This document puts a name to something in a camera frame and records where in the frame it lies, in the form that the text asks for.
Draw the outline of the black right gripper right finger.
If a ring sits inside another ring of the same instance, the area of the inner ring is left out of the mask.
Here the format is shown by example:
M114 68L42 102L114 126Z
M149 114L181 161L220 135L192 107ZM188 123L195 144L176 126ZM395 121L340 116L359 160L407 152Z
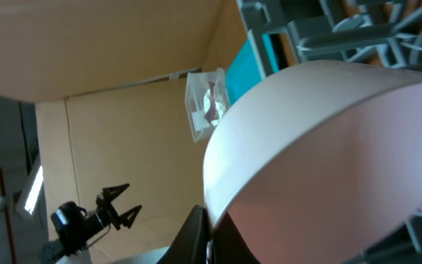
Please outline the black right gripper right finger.
M227 213L212 237L213 264L260 264Z

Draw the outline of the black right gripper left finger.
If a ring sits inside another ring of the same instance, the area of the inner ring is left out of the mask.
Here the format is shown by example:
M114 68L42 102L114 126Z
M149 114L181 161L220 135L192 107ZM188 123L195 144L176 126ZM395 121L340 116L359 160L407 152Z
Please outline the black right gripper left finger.
M195 205L158 264L205 264L208 240L207 212Z

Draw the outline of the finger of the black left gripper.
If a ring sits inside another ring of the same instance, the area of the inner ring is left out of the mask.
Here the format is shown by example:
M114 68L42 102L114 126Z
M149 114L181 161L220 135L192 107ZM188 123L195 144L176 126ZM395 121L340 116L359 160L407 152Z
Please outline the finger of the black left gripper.
M130 184L126 183L120 186L112 186L112 187L103 188L102 191L97 195L96 204L100 205L103 203L111 203L129 187L130 187Z
M142 206L137 205L121 215L116 215L114 224L115 228L119 230L121 226L123 226L130 229L141 209Z

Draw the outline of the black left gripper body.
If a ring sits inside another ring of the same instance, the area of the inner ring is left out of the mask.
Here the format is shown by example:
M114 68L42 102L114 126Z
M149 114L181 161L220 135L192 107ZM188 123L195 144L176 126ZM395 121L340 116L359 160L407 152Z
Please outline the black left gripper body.
M88 249L94 244L88 241L111 224L99 209L88 212L73 201L60 205L51 214L51 221L65 255Z

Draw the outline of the red sauce packet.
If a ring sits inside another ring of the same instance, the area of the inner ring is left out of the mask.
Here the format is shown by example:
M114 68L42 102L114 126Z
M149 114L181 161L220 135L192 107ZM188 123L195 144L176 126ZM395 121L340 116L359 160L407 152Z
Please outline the red sauce packet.
M210 91L210 107L208 108L206 114L204 115L204 118L206 121L208 121L209 124L212 123L213 120L218 119L218 111L216 109L215 104L215 96L214 96L214 90L215 90L215 82L208 81L209 84L209 91Z

